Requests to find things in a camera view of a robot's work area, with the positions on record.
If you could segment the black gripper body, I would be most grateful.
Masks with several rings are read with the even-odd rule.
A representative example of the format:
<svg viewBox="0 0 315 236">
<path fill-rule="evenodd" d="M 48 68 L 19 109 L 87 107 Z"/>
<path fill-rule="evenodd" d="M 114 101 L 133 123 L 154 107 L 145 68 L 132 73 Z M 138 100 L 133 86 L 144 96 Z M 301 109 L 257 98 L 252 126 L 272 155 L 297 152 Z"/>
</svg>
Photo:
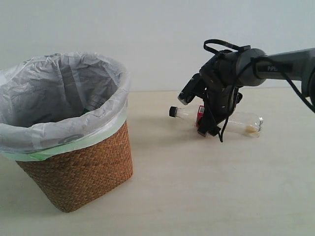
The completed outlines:
<svg viewBox="0 0 315 236">
<path fill-rule="evenodd" d="M 243 95 L 239 92 L 239 88 L 232 89 L 232 86 L 223 88 L 220 92 L 208 91 L 207 95 L 210 111 L 216 124 L 220 124 L 227 118 L 228 114 L 233 113 L 236 105 L 243 98 Z"/>
</svg>

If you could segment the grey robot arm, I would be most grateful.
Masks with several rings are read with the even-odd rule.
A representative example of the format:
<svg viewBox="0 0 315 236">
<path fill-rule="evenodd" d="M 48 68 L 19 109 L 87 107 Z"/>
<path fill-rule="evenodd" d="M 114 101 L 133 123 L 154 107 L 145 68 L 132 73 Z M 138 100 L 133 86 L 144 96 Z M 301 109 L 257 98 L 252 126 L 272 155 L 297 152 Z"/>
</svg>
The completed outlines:
<svg viewBox="0 0 315 236">
<path fill-rule="evenodd" d="M 205 84 L 205 114 L 197 132 L 222 134 L 218 124 L 227 122 L 240 101 L 241 87 L 256 87 L 268 79 L 286 80 L 298 97 L 315 110 L 315 50 L 267 55 L 256 48 L 218 52 L 199 70 Z"/>
</svg>

